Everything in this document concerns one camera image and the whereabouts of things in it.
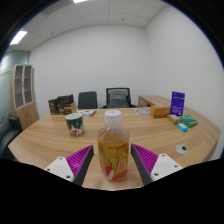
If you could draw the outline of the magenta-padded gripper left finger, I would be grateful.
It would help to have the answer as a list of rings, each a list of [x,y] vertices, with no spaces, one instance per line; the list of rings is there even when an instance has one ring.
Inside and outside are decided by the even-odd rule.
[[[90,145],[71,154],[67,158],[58,157],[45,168],[45,171],[81,186],[93,155],[93,146]]]

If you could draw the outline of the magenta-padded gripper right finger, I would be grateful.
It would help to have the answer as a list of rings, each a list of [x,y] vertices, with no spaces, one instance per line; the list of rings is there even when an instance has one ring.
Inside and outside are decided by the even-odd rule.
[[[182,166],[167,154],[156,154],[136,144],[131,145],[131,155],[143,185],[148,185],[182,169]]]

